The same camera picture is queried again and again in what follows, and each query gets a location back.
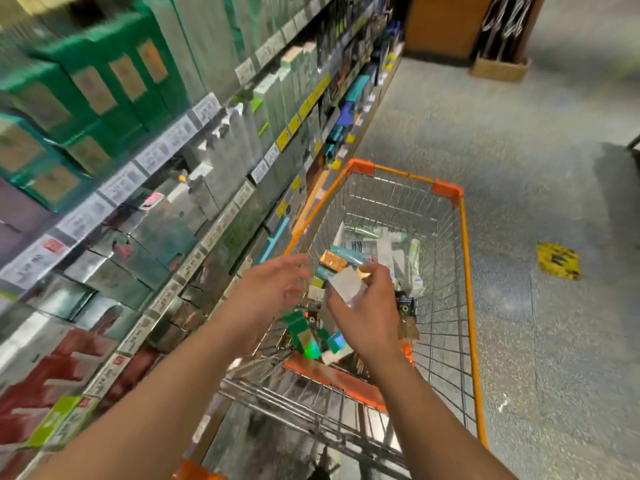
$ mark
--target brown cabinet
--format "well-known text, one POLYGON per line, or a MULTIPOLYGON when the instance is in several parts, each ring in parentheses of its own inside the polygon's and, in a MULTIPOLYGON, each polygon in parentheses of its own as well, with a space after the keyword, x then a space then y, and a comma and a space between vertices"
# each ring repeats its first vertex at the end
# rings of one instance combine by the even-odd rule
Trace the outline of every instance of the brown cabinet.
POLYGON ((469 59, 491 0, 413 0, 406 49, 414 54, 469 59))

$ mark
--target metal shopping cart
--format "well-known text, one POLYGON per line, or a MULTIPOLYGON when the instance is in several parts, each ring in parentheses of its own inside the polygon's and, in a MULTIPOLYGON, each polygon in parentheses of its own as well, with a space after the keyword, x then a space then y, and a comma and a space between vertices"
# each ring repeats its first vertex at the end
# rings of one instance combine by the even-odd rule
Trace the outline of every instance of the metal shopping cart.
MULTIPOLYGON (((308 252, 315 269, 341 224, 386 226, 420 240, 424 294, 417 300, 415 367, 486 446, 462 190, 351 160, 287 252, 308 252)), ((379 390, 294 352, 282 321, 265 334, 253 359, 225 380, 222 393, 351 456, 361 471, 409 476, 379 390)))

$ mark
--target forearm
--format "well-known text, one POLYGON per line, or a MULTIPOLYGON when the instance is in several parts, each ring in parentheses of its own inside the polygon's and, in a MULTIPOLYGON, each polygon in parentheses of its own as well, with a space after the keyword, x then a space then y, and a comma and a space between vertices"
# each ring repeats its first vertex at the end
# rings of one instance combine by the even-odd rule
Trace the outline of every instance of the forearm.
POLYGON ((203 325, 30 479, 169 479, 235 357, 222 322, 203 325))
POLYGON ((402 352, 369 361, 412 478, 514 480, 423 380, 402 352))

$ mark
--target person's left hand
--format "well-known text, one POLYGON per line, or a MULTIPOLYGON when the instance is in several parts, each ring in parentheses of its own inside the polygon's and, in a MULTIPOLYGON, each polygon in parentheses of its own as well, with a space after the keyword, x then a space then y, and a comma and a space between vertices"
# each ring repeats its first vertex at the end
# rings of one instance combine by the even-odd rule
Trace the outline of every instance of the person's left hand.
POLYGON ((298 304, 311 278, 306 254, 280 256, 249 268, 211 320, 224 328, 234 348, 250 348, 281 310, 298 304))

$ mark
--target person's right arm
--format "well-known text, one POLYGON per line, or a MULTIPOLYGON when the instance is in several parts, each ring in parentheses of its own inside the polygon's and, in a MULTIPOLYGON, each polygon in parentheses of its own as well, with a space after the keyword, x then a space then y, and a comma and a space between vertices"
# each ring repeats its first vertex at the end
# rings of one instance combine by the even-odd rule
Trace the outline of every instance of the person's right arm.
POLYGON ((329 309, 385 399, 412 478, 515 480, 404 356, 398 343, 399 315, 388 269, 372 264, 361 270, 371 276, 357 306, 348 307, 332 292, 329 309))

